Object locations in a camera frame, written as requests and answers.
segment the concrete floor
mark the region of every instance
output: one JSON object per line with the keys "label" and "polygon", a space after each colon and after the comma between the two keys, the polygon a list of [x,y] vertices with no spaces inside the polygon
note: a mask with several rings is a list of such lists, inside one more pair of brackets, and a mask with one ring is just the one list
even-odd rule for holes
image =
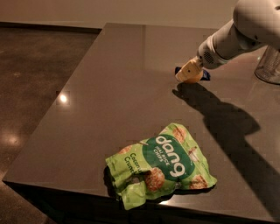
{"label": "concrete floor", "polygon": [[[97,35],[0,27],[0,179]],[[55,222],[0,181],[0,223]]]}

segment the gray tabletop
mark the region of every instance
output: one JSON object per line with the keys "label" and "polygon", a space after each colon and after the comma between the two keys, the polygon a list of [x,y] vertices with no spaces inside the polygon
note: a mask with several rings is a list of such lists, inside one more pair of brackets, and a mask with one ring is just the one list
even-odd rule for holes
{"label": "gray tabletop", "polygon": [[211,81],[173,93],[174,68],[213,32],[107,24],[4,180],[108,197],[105,158],[181,123],[218,183],[163,205],[280,221],[280,89],[254,75],[265,48],[209,71]]}

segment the green snack bag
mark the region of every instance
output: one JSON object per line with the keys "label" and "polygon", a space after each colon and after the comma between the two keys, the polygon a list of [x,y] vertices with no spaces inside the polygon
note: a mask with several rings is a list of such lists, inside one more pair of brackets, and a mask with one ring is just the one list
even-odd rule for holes
{"label": "green snack bag", "polygon": [[106,163],[126,210],[176,189],[209,188],[217,182],[200,147],[188,130],[176,123],[156,137],[123,148]]}

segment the wall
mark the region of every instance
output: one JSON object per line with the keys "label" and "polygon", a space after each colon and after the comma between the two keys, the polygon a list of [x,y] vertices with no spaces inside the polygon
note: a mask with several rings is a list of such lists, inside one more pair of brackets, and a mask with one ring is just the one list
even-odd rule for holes
{"label": "wall", "polygon": [[0,21],[102,28],[107,22],[220,28],[238,0],[10,0]]}

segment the snack bag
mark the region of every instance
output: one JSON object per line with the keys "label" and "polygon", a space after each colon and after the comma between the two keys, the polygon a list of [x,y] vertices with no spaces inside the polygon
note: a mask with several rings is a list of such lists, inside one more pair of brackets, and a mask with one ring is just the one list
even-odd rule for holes
{"label": "snack bag", "polygon": [[176,189],[209,188],[217,182],[200,147],[188,130],[176,123],[156,137],[123,148],[106,163],[126,210]]}

